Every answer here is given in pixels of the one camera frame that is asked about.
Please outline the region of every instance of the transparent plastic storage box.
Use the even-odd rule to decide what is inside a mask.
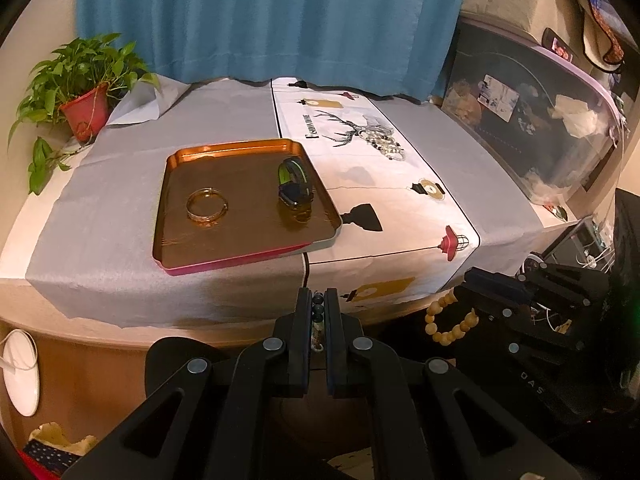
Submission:
[[[461,20],[442,110],[461,123],[534,203],[562,203],[620,134],[595,79],[542,46]]]

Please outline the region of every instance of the red lamp print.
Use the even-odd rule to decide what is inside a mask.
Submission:
[[[444,231],[446,236],[443,237],[438,248],[447,255],[447,261],[450,262],[458,251],[462,251],[469,246],[469,238],[465,235],[455,234],[451,226],[446,226]]]

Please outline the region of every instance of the label on box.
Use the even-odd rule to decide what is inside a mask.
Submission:
[[[509,122],[520,95],[490,75],[484,76],[480,83],[478,101],[503,121]]]

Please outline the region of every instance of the gray tablecloth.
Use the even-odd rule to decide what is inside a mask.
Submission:
[[[476,265],[513,272],[542,230],[524,195],[462,128],[431,105],[376,102],[438,173],[481,237]],[[157,121],[110,126],[65,187],[27,280],[67,317],[121,327],[202,328],[290,312],[301,255],[187,276],[151,256],[166,158],[179,148],[278,136],[270,85],[223,80],[194,88]]]

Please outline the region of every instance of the tray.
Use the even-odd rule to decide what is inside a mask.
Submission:
[[[291,155],[302,160],[314,188],[310,218],[302,222],[278,197],[278,167]],[[220,192],[228,209],[213,224],[202,225],[189,218],[186,203],[207,187]],[[213,209],[216,197],[207,200]],[[220,269],[329,247],[341,225],[300,143],[268,139],[197,146],[167,159],[153,258],[172,276]]]

